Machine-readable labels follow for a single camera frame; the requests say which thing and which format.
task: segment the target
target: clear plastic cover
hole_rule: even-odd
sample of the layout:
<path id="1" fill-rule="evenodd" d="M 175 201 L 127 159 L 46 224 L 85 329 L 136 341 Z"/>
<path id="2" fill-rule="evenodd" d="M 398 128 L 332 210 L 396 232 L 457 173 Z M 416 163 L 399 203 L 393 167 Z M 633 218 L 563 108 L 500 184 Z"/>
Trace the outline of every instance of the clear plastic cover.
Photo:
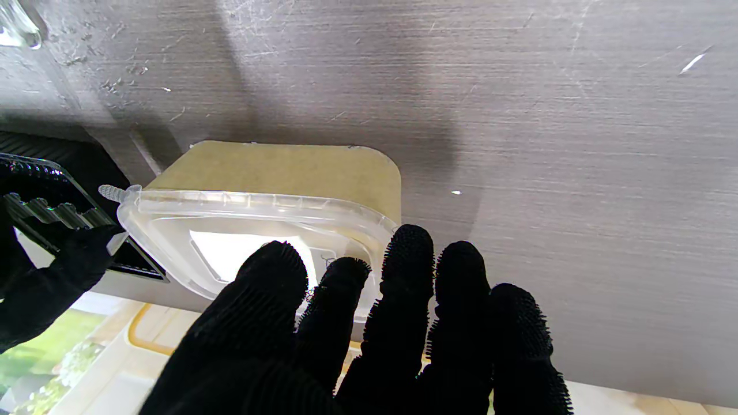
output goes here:
<path id="1" fill-rule="evenodd" d="M 118 219 L 168 275 L 213 299 L 263 244 L 289 242 L 308 270 L 310 288 L 336 258 L 372 267 L 354 320 L 363 322 L 379 295 L 380 271 L 396 224 L 368 207 L 339 199 L 218 191 L 129 188 Z"/>

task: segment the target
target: gloved hand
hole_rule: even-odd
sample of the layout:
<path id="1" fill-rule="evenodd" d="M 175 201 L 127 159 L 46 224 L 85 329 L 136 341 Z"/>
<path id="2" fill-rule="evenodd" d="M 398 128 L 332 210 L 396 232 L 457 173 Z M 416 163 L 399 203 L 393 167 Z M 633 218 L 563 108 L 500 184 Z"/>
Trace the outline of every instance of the gloved hand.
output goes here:
<path id="1" fill-rule="evenodd" d="M 510 284 L 490 291 L 467 242 L 449 245 L 438 262 L 431 363 L 418 375 L 433 264 L 428 233 L 400 227 L 362 356 L 333 399 L 368 267 L 331 264 L 294 332 L 306 270 L 288 244 L 265 245 L 184 336 L 141 414 L 485 414 L 493 387 L 496 414 L 569 414 L 535 301 Z"/>
<path id="2" fill-rule="evenodd" d="M 123 228 L 114 224 L 76 230 L 64 242 L 49 269 L 59 272 L 67 281 L 86 291 L 97 284 L 113 264 L 107 245 L 124 232 Z"/>
<path id="3" fill-rule="evenodd" d="M 121 232 L 115 225 L 77 230 L 48 268 L 17 275 L 0 303 L 0 353 L 44 332 L 92 288 L 113 261 L 106 245 Z"/>

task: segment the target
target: light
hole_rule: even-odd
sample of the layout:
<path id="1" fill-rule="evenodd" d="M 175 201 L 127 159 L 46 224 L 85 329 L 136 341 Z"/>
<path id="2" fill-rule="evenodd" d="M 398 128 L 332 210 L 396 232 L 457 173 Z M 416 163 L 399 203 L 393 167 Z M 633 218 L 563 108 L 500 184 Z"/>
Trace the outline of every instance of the light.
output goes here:
<path id="1" fill-rule="evenodd" d="M 215 271 L 217 278 L 231 282 L 235 280 L 238 270 L 244 261 L 264 244 L 271 241 L 288 242 L 300 254 L 300 258 L 308 271 L 308 284 L 315 287 L 315 265 L 310 248 L 299 236 L 261 236 L 241 233 L 212 233 L 190 231 L 193 243 L 197 246 L 203 259 Z"/>

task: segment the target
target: scratched surface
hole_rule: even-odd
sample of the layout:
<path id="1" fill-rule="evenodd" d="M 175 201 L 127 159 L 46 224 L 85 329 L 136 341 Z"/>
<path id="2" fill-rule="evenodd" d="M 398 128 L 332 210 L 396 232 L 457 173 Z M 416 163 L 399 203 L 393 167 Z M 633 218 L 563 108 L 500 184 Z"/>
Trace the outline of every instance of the scratched surface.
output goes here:
<path id="1" fill-rule="evenodd" d="M 406 222 L 535 294 L 568 378 L 738 406 L 738 3 L 369 3 L 40 1 L 0 116 L 142 184 L 205 138 L 377 148 Z"/>

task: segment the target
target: yellow line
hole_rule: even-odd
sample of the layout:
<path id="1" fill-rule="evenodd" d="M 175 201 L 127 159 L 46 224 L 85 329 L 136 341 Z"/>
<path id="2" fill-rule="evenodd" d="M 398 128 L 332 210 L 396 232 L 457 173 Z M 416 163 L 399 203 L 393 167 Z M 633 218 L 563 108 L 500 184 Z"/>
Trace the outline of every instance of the yellow line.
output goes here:
<path id="1" fill-rule="evenodd" d="M 136 337 L 136 330 L 138 329 L 138 325 L 141 323 L 141 320 L 143 319 L 143 316 L 146 315 L 146 312 L 151 308 L 151 304 L 147 303 L 144 304 L 143 307 L 141 307 L 141 310 L 136 313 L 134 316 L 134 319 L 131 320 L 131 325 L 128 326 L 128 342 L 136 347 L 140 347 L 141 349 L 146 349 L 150 351 L 154 351 L 156 353 L 165 354 L 167 356 L 171 356 L 172 353 L 174 353 L 174 348 L 162 346 L 160 344 L 147 341 L 147 340 L 141 340 L 138 337 Z"/>

